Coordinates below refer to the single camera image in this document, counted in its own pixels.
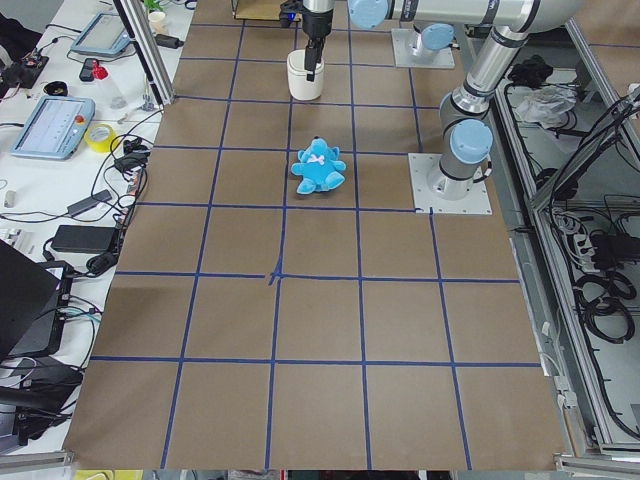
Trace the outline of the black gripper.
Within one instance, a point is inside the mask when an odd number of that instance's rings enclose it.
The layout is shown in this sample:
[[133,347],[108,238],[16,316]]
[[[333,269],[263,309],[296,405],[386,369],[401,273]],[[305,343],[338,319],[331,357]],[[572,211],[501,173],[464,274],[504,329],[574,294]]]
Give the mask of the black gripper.
[[332,30],[332,11],[315,12],[308,9],[302,11],[303,31],[309,37],[305,47],[304,68],[306,80],[314,82],[317,66],[322,61],[324,38]]

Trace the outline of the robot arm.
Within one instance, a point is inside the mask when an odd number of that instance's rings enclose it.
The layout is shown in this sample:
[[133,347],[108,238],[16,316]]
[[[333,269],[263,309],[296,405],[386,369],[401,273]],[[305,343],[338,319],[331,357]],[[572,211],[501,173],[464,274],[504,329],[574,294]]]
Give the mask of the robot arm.
[[416,56],[448,48],[454,39],[454,27],[447,23],[415,23],[413,31],[411,50]]
[[385,20],[427,21],[491,27],[464,82],[440,105],[444,152],[427,175],[429,188],[446,200],[467,196],[479,165],[487,158],[493,134],[482,118],[490,99],[532,33],[566,23],[580,1],[349,1],[351,21],[372,29]]

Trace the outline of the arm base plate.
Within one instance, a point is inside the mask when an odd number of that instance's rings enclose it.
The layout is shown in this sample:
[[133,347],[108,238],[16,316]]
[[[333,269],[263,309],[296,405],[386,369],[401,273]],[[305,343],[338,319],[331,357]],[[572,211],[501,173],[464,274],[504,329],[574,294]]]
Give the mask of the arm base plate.
[[453,69],[455,61],[449,46],[428,49],[422,35],[413,29],[391,30],[395,66],[398,68]]
[[491,215],[480,166],[467,180],[453,180],[440,170],[440,154],[410,153],[409,172],[414,210],[422,214]]

